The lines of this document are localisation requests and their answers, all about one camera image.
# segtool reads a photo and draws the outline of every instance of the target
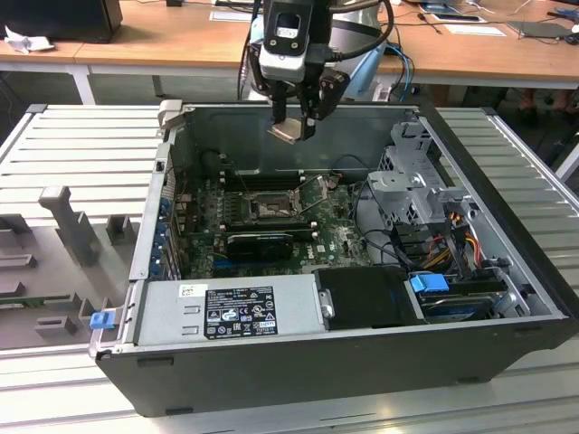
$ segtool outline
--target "blue cable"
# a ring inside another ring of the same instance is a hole
[[[410,86],[410,78],[411,78],[411,74],[410,74],[410,63],[408,62],[408,57],[406,57],[406,55],[404,53],[402,53],[400,50],[398,50],[397,48],[393,47],[392,45],[387,45],[387,48],[389,48],[390,50],[392,50],[393,52],[395,52],[396,54],[398,54],[401,59],[404,61],[404,67],[406,69],[406,82],[404,84],[404,90],[402,92],[402,96],[400,97],[400,102],[404,101],[404,96],[406,94],[406,91],[408,90],[408,87]]]

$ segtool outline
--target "motherboard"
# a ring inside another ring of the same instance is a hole
[[[236,181],[205,180],[181,198],[187,278],[371,265],[351,218],[352,185],[331,174],[302,176],[297,186],[271,183],[276,190]]]

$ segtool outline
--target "computer case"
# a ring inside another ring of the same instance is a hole
[[[5,26],[26,36],[52,41],[110,42],[123,15],[119,0],[4,0],[0,33]]]

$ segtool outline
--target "yellow wire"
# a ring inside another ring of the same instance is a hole
[[[428,262],[424,267],[427,269],[429,267],[432,267],[433,265],[436,265],[436,264],[442,262],[443,260],[445,260],[449,256],[450,253],[451,253],[451,251],[449,249],[445,250],[443,253],[438,255],[436,258],[434,258],[430,262]]]

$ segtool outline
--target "white sticker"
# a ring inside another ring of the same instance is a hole
[[[8,303],[5,305],[0,305],[0,310],[8,310],[8,309],[24,309],[24,305],[22,303]]]
[[[204,297],[206,290],[207,290],[207,284],[205,284],[205,283],[197,283],[194,285],[181,285],[181,286],[179,286],[179,296],[180,297]]]
[[[261,321],[258,328],[275,327],[275,321]]]

